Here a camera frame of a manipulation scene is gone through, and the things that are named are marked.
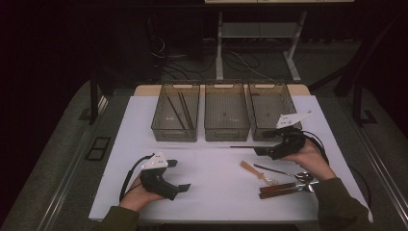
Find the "translucent grey plastic bin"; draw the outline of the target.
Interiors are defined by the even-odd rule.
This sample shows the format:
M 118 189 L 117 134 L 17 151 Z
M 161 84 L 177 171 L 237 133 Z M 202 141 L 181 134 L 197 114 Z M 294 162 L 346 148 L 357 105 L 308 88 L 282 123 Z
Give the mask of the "translucent grey plastic bin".
M 189 129 L 178 92 L 185 96 L 192 120 L 193 129 Z M 183 130 L 166 97 L 169 96 L 181 117 L 186 130 Z M 200 99 L 200 86 L 197 84 L 164 84 L 161 87 L 151 129 L 156 141 L 197 141 L 197 119 Z
M 280 141 L 281 137 L 264 139 L 263 131 L 275 130 L 281 115 L 295 114 L 296 109 L 286 84 L 250 82 L 246 100 L 254 141 Z
M 250 128 L 243 83 L 213 81 L 205 85 L 206 141 L 247 141 Z

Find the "person's left hand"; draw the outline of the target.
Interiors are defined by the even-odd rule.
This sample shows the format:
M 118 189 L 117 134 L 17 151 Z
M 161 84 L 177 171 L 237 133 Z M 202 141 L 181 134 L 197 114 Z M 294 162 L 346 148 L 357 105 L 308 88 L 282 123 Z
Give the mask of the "person's left hand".
M 141 180 L 136 178 L 129 191 L 120 200 L 118 206 L 134 212 L 139 212 L 149 203 L 161 199 L 163 199 L 162 196 L 154 192 L 148 192 L 141 184 Z

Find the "white metal desk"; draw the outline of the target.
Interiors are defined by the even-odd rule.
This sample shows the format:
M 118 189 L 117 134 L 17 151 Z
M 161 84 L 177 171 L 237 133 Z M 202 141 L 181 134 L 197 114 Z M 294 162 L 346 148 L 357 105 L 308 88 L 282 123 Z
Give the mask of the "white metal desk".
M 290 39 L 291 46 L 283 52 L 283 57 L 292 80 L 301 78 L 293 61 L 295 49 L 300 40 L 310 7 L 324 7 L 335 4 L 351 4 L 354 0 L 204 0 L 207 6 L 243 7 L 245 10 L 266 10 L 277 8 L 293 10 L 299 7 L 297 19 L 288 22 L 229 22 L 224 20 L 225 10 L 219 10 L 217 16 L 217 54 L 216 74 L 224 77 L 222 43 L 224 39 Z

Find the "white table mat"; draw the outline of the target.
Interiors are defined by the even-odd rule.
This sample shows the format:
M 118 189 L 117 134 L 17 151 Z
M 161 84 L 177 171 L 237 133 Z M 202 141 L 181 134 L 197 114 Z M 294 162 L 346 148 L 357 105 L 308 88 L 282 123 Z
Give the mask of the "white table mat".
M 164 178 L 173 185 L 190 184 L 187 192 L 173 200 L 156 201 L 144 208 L 144 223 L 296 223 L 318 218 L 318 201 L 311 192 L 296 192 L 269 199 L 259 197 L 264 181 L 240 166 L 241 161 L 291 174 L 300 166 L 288 161 L 273 161 L 257 156 L 251 148 L 255 141 L 196 142 L 156 141 L 151 122 L 157 105 L 155 96 L 133 96 L 123 116 L 115 143 L 103 173 L 89 218 L 100 220 L 117 204 L 128 170 L 140 170 L 140 158 L 162 151 L 177 160 Z M 291 183 L 288 175 L 266 170 L 266 176 L 279 183 Z

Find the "wooden spoon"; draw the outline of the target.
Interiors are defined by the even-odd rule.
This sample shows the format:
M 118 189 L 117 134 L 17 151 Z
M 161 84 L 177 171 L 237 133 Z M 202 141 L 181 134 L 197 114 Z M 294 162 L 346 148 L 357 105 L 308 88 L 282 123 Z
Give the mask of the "wooden spoon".
M 266 177 L 261 171 L 257 170 L 246 161 L 241 161 L 240 166 L 254 174 L 258 179 L 262 179 L 268 186 L 274 186 L 278 184 L 276 180 Z

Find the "black metal stand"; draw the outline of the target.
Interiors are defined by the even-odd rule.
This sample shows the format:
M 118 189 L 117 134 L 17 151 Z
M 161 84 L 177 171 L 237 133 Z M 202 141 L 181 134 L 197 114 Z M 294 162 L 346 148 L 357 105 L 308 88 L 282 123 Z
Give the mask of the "black metal stand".
M 317 90 L 327 83 L 339 79 L 334 93 L 339 97 L 346 97 L 353 90 L 352 101 L 352 118 L 358 126 L 374 123 L 375 119 L 371 113 L 365 111 L 366 118 L 362 118 L 362 99 L 363 99 L 363 77 L 362 71 L 370 60 L 371 55 L 378 47 L 382 39 L 387 35 L 388 31 L 400 18 L 400 15 L 395 16 L 382 30 L 380 30 L 373 38 L 365 39 L 358 48 L 354 57 L 344 66 L 328 74 L 321 80 L 316 81 L 308 87 L 309 91 Z
M 89 75 L 89 99 L 90 108 L 84 111 L 80 119 L 87 120 L 92 125 L 99 116 L 99 102 L 102 97 L 110 96 L 113 93 L 114 85 L 110 77 L 100 71 L 94 70 Z

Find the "person's right hand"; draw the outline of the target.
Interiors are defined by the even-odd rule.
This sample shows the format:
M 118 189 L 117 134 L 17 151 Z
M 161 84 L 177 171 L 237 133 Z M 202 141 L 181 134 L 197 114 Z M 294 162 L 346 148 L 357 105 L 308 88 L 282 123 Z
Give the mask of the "person's right hand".
M 300 165 L 320 182 L 336 178 L 335 172 L 320 155 L 318 148 L 310 141 L 306 141 L 297 153 L 286 156 L 283 160 Z

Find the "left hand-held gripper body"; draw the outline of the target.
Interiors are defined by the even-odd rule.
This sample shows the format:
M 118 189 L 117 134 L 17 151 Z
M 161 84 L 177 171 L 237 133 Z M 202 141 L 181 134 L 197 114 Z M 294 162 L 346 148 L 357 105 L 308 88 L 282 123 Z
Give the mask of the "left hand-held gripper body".
M 153 154 L 141 166 L 140 180 L 148 192 L 173 200 L 179 191 L 176 186 L 168 183 L 163 177 L 168 169 L 167 161 L 168 159 L 162 151 Z

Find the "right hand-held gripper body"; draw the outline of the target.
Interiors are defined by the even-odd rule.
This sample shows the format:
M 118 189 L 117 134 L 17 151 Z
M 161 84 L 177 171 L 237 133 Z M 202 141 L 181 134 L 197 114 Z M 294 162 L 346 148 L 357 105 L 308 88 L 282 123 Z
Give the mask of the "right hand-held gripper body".
M 294 126 L 310 116 L 311 111 L 307 113 L 296 113 L 288 115 L 280 115 L 277 123 L 275 133 L 282 138 L 282 141 L 273 146 L 269 151 L 269 157 L 272 160 L 282 159 L 286 156 L 298 152 L 305 144 L 305 135 L 303 132 Z

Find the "wooden-handled metal fork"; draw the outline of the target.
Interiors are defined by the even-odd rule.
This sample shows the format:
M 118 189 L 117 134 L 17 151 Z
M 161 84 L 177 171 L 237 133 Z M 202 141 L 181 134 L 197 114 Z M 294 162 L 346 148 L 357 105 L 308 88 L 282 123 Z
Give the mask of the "wooden-handled metal fork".
M 301 189 L 305 188 L 307 192 L 313 192 L 312 186 L 317 184 L 318 180 L 313 180 L 311 182 L 301 183 L 301 182 L 294 182 L 294 183 L 286 183 L 280 185 L 273 185 L 260 188 L 260 193 L 269 193 L 275 191 L 283 191 L 283 190 L 294 190 L 294 189 Z
M 294 190 L 283 190 L 283 191 L 259 193 L 259 197 L 261 199 L 267 199 L 267 198 L 272 198 L 272 197 L 276 197 L 276 196 L 292 194 L 292 193 L 299 193 L 299 192 L 309 193 L 309 192 L 306 191 L 305 188 L 301 188 L 301 189 L 294 189 Z

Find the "metal spoon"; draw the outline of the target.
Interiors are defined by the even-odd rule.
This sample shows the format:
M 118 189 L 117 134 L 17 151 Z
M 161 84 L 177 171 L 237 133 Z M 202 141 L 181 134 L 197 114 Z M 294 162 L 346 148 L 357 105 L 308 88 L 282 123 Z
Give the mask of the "metal spoon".
M 272 169 L 272 168 L 269 168 L 269 167 L 262 167 L 262 166 L 256 165 L 256 164 L 254 164 L 254 166 L 257 167 L 257 168 L 260 168 L 260 169 L 264 169 L 264 170 L 272 171 L 272 172 L 275 172 L 275 173 L 280 173 L 280 174 L 291 176 L 291 177 L 293 177 L 294 179 L 298 180 L 301 183 L 309 183 L 309 182 L 312 182 L 314 180 L 314 177 L 309 172 L 299 172 L 299 173 L 296 173 L 296 174 L 291 174 L 291 173 L 288 173 L 288 172 L 284 172 L 284 171 L 277 170 L 277 169 Z

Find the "brown chopstick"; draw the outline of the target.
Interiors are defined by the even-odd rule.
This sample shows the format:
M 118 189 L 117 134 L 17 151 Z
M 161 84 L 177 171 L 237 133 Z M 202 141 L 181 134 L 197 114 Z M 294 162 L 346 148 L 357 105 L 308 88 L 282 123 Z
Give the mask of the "brown chopstick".
M 168 103 L 170 104 L 170 107 L 171 107 L 172 111 L 175 113 L 175 115 L 176 115 L 180 125 L 182 126 L 183 130 L 186 130 L 186 126 L 184 125 L 181 117 L 178 114 L 178 111 L 176 110 L 176 108 L 175 108 L 174 104 L 172 103 L 171 99 L 169 98 L 169 96 L 167 96 L 166 99 L 167 99 Z

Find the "metal floor rail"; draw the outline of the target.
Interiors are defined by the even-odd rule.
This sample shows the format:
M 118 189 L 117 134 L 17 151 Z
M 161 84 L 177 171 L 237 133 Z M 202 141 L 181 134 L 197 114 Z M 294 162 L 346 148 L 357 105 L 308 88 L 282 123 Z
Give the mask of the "metal floor rail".
M 356 126 L 363 157 L 399 219 L 408 226 L 408 140 L 394 128 Z
M 108 104 L 109 100 L 105 96 L 102 96 L 99 100 L 97 100 L 95 104 L 96 115 L 102 115 Z M 66 172 L 64 173 L 63 179 L 60 181 L 58 188 L 47 206 L 46 212 L 38 225 L 37 231 L 52 231 L 59 212 L 62 209 L 65 199 L 69 194 L 70 188 L 75 180 L 77 170 L 84 161 L 88 145 L 94 135 L 98 123 L 98 117 L 94 118 L 92 123 L 87 122 L 87 126 L 72 156 L 72 160 L 70 161 Z

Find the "black chopstick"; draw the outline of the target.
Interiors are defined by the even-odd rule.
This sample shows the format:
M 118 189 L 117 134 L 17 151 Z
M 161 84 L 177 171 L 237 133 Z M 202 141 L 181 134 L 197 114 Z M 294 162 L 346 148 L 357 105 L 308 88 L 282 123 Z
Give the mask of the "black chopstick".
M 189 129 L 192 130 L 194 127 L 192 125 L 191 115 L 190 115 L 190 111 L 189 111 L 185 96 L 182 92 L 178 92 L 178 95 L 179 95 L 179 100 L 182 104 L 183 112 L 184 112 L 186 121 L 188 123 Z

